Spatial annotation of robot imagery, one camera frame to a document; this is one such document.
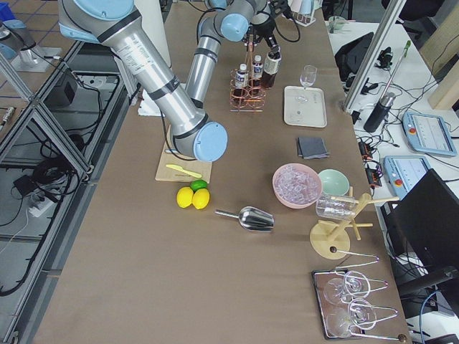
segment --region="yellow lemon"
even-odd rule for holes
[[[193,195],[193,205],[196,209],[204,209],[209,204],[210,193],[206,188],[201,188]]]
[[[193,190],[189,186],[184,186],[177,192],[176,199],[180,208],[186,208],[193,201]]]

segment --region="table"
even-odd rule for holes
[[[172,68],[181,80],[191,66],[199,15],[178,3],[166,23]],[[279,18],[278,26],[295,37],[290,22]],[[318,221],[315,209],[282,205],[271,179],[285,163],[304,163],[295,139],[311,135],[325,138],[331,157],[308,161],[310,167],[342,170],[355,194],[368,191],[368,185],[351,118],[339,106],[344,93],[323,18],[301,32],[300,43],[281,42],[283,62],[263,113],[230,112],[230,71],[244,60],[245,48],[223,44],[204,107],[226,127],[229,145],[213,164],[211,203],[202,211],[175,204],[184,184],[154,181],[163,147],[161,122],[138,116],[135,108],[129,112],[35,343],[326,342],[311,272],[337,262],[312,250],[308,234]],[[324,129],[283,122],[283,88],[298,85],[306,64],[318,67],[315,86],[326,95]],[[272,234],[250,233],[214,214],[247,205],[274,215]],[[359,219],[377,223],[370,208]],[[389,289],[371,301],[401,310],[381,231],[365,229],[361,235],[351,248],[378,254],[381,262],[360,271],[389,281]],[[407,335],[403,314],[373,333]]]
[[[354,39],[367,34],[368,32],[375,32],[377,30],[378,24],[376,23],[347,23],[344,25],[343,29],[340,31],[336,31],[336,33],[329,34],[331,46],[333,53],[336,53],[340,47],[344,44],[353,41]],[[393,65],[397,63],[399,56],[401,55],[403,48],[409,40],[410,37],[404,30],[402,25],[394,25],[389,34],[387,35],[386,40],[383,43],[382,49],[386,47],[391,47],[394,56],[392,58]],[[379,82],[380,84],[383,82],[387,82],[389,79],[389,73],[378,69],[373,68],[370,75],[369,75],[369,82]],[[400,68],[397,74],[394,77],[394,84],[397,84],[403,87],[406,90],[410,91],[415,97],[418,97],[422,94],[421,87],[425,86],[429,82],[434,82],[434,78],[431,77],[431,73],[427,66],[425,65],[424,61],[422,60],[419,52],[415,49],[414,44],[411,44],[410,49],[408,50],[407,57],[402,61]],[[459,126],[459,118],[453,111],[450,110],[433,110],[429,102],[427,101],[428,97],[435,91],[437,85],[435,83],[432,84],[432,87],[426,87],[425,94],[422,98],[416,102],[411,110],[412,112],[421,112],[431,115],[439,115],[443,117],[443,119],[450,124],[451,129],[458,128]],[[354,126],[356,130],[356,136],[369,136],[367,132],[364,131],[363,126],[366,122],[366,119],[369,117],[374,104],[378,101],[379,97],[381,96],[383,87],[380,87],[370,95],[360,95],[357,97],[356,102],[352,110],[362,110],[361,112],[361,120],[356,123]],[[398,109],[403,107],[404,105],[412,102],[414,99],[410,97],[406,92],[401,92],[399,90],[394,91],[397,95],[395,99],[394,105],[392,109]],[[389,116],[389,121],[393,121],[395,117],[393,115]],[[392,144],[383,143],[378,148],[378,154],[376,154],[375,158],[378,161],[382,162],[383,157],[385,156],[409,156],[409,155],[422,155],[421,152],[416,152],[412,150],[405,137],[401,125],[390,125],[389,127],[390,135],[393,137],[393,142],[396,143],[399,147],[395,147]],[[377,135],[380,133],[380,128],[373,133],[373,135]],[[457,130],[452,133],[452,136],[457,136]],[[388,140],[389,135],[387,133],[384,134],[384,139]],[[456,149],[459,148],[457,140],[454,140],[453,143],[456,146]],[[425,156],[429,161],[430,166],[434,168],[440,177],[443,180],[450,180],[458,177],[458,169],[452,168],[450,166],[446,166],[445,164],[439,162],[435,158],[430,156]],[[459,166],[459,156],[445,158],[435,156],[436,158],[440,159],[441,161],[445,161],[446,163]],[[459,196],[459,183],[449,183],[448,186],[451,190]],[[374,195],[376,198],[381,197],[388,197],[391,196],[393,193],[392,187],[389,185],[388,180],[384,178],[382,180],[382,187],[376,188]]]

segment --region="metal scoop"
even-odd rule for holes
[[[229,213],[228,211],[216,210],[216,214],[225,215],[234,219],[239,219],[239,223],[249,231],[261,231],[269,233],[274,227],[273,215],[266,211],[259,210],[253,206],[246,206],[238,214]]]

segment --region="computer monitor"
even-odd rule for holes
[[[445,267],[459,270],[459,199],[435,170],[430,169],[419,180],[392,210],[391,217],[399,240],[407,240],[429,274]],[[396,238],[391,233],[391,241]],[[459,279],[437,287],[459,315]]]
[[[339,69],[339,78],[346,81],[349,74],[357,74],[359,67],[370,43],[372,43],[373,32],[365,34],[348,44],[345,44],[335,54],[335,62]]]

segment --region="knife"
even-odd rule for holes
[[[176,165],[174,163],[168,163],[166,165],[167,168],[171,168],[175,171],[179,171],[179,172],[183,172],[185,174],[189,174],[190,176],[193,176],[195,178],[202,178],[202,174],[200,173],[197,173],[197,172],[193,172],[193,171],[188,171],[188,170],[185,170],[183,167],[179,166],[179,165]]]

